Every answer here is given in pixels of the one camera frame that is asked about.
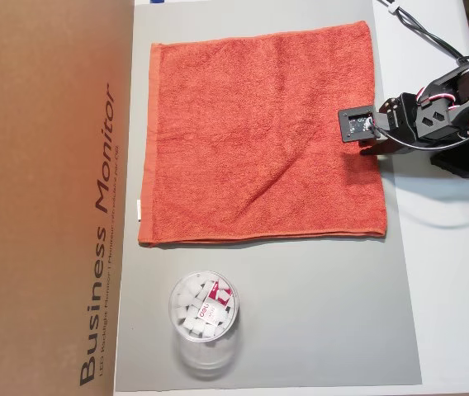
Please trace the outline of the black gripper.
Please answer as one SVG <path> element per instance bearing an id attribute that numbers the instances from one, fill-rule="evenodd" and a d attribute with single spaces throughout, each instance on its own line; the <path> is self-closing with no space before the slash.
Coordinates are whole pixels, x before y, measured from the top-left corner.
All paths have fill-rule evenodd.
<path id="1" fill-rule="evenodd" d="M 417 104 L 415 94 L 401 93 L 398 97 L 387 99 L 377 112 L 377 126 L 389 132 L 393 137 L 405 143 L 415 143 Z M 412 148 L 398 144 L 393 140 L 383 140 L 372 146 L 362 148 L 363 156 L 397 155 L 412 152 Z"/>

